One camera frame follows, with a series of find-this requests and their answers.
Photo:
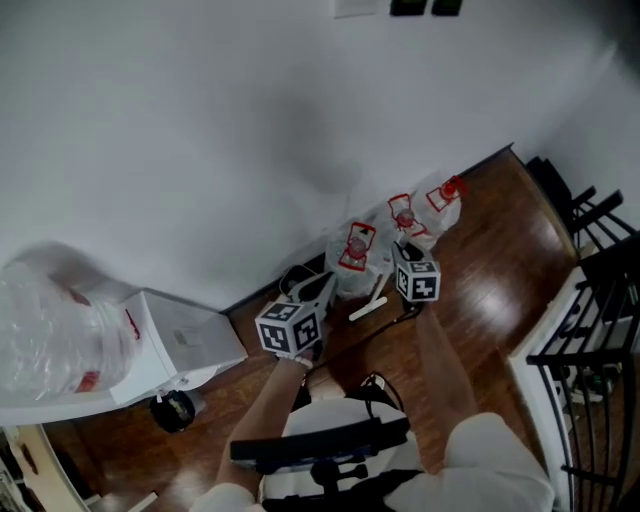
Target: white wall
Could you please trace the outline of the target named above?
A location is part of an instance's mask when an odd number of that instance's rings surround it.
[[[620,189],[625,202],[616,215],[640,227],[640,41],[637,28],[573,115],[543,145],[569,187],[591,185],[597,198]]]
[[[0,262],[56,241],[230,305],[390,190],[531,154],[615,47],[588,3],[333,20],[329,0],[7,0]]]

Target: black strap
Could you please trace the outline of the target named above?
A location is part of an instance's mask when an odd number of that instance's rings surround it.
[[[264,500],[262,507],[267,512],[326,512],[333,507],[339,507],[336,510],[393,512],[384,504],[384,498],[420,473],[422,471],[394,469],[360,482],[335,496],[288,496],[282,500]]]

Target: plastic bottle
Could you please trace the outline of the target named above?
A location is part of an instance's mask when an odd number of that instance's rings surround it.
[[[458,222],[461,197],[466,191],[457,176],[446,180],[440,173],[434,173],[418,186],[414,204],[427,227],[441,236]]]
[[[438,236],[422,222],[413,207],[409,194],[392,197],[378,209],[373,225],[378,230],[381,241],[391,248],[394,242],[405,238],[426,251],[431,250]]]
[[[349,300],[373,292],[378,277],[392,265],[391,251],[380,243],[377,230],[353,222],[334,232],[327,241],[325,269],[338,278],[338,296]]]
[[[0,388],[22,398],[109,389],[128,373],[126,312],[14,262],[0,271]]]

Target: person's arm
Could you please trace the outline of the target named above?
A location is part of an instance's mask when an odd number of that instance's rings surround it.
[[[416,319],[416,331],[436,425],[448,438],[456,425],[478,414],[478,405],[467,372],[428,304]]]
[[[262,475],[231,461],[231,442],[281,437],[306,371],[295,361],[278,362],[256,401],[233,429],[222,454],[216,485],[237,484],[257,497]]]

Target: red label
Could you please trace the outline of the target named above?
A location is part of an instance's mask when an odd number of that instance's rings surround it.
[[[86,372],[82,377],[82,382],[76,389],[76,393],[88,393],[93,391],[100,379],[100,372]]]

